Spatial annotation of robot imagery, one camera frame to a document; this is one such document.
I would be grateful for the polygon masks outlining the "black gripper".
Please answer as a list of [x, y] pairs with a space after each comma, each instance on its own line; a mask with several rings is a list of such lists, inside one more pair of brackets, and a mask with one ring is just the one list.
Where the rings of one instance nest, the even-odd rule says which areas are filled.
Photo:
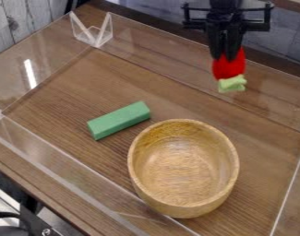
[[181, 6], [187, 29], [207, 30], [211, 54], [219, 60], [226, 50], [232, 61], [246, 31], [268, 31], [275, 4], [271, 1], [196, 1]]

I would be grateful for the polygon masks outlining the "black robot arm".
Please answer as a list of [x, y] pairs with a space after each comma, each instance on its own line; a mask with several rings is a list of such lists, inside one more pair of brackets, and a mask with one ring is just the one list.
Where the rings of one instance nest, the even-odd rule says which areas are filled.
[[268, 31], [275, 4], [266, 0], [198, 0], [183, 4], [183, 26], [207, 33], [211, 54], [235, 60], [248, 31]]

